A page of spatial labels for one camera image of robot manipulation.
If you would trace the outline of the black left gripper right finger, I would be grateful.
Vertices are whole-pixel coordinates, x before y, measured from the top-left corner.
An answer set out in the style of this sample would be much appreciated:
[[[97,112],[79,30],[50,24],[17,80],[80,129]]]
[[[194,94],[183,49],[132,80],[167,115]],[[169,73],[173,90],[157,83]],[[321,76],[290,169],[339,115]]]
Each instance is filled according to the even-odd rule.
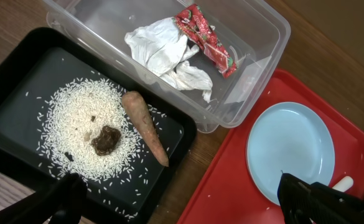
[[[283,173],[278,200],[286,224],[364,224],[364,200]]]

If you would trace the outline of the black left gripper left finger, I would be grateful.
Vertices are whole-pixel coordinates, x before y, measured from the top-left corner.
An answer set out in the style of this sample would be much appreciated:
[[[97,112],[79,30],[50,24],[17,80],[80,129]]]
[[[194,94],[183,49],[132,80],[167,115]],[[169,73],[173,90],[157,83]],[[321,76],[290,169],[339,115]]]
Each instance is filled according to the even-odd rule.
[[[1,210],[0,224],[79,223],[86,194],[82,178],[67,174],[57,183]]]

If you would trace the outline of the brown food scrap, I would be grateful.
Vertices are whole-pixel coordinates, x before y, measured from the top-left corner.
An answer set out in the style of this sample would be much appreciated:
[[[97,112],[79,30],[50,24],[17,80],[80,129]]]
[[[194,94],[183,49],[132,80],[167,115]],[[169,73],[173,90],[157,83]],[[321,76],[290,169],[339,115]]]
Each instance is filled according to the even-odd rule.
[[[103,126],[100,134],[91,140],[91,146],[98,156],[107,156],[111,154],[121,138],[121,132],[110,126]]]

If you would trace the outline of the pile of white rice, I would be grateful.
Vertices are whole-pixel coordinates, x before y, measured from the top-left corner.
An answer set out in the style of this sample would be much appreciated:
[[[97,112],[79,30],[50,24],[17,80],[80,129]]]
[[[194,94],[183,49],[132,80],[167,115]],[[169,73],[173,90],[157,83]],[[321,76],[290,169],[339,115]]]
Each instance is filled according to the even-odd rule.
[[[57,179],[78,174],[88,195],[128,223],[143,215],[144,202],[164,167],[126,114],[126,89],[103,75],[68,79],[48,96],[39,95],[39,167]],[[98,156],[91,146],[103,126],[121,132],[115,150]]]

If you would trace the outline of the orange carrot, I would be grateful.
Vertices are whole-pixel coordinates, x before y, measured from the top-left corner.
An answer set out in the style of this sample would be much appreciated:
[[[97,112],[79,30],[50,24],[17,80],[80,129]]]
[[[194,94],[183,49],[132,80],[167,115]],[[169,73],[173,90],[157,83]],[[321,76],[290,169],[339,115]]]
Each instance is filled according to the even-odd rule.
[[[169,167],[169,158],[159,140],[152,117],[144,98],[137,91],[128,91],[122,96],[122,106],[148,148],[164,167]]]

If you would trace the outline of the white tissue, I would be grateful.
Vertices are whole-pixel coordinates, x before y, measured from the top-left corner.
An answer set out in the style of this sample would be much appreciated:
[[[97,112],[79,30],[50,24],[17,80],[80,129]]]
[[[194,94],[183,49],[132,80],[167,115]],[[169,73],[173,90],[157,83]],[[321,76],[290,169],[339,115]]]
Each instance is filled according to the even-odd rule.
[[[176,90],[201,90],[203,100],[209,103],[213,83],[207,72],[191,66],[189,59],[200,48],[189,47],[188,40],[173,17],[139,27],[124,37],[135,61]]]

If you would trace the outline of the red snack wrapper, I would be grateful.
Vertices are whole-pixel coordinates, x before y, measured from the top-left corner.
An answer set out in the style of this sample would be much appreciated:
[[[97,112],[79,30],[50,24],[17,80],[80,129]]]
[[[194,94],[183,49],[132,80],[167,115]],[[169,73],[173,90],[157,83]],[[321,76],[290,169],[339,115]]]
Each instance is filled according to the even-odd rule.
[[[237,65],[206,20],[201,8],[192,4],[174,17],[176,26],[214,62],[223,78],[237,70]]]

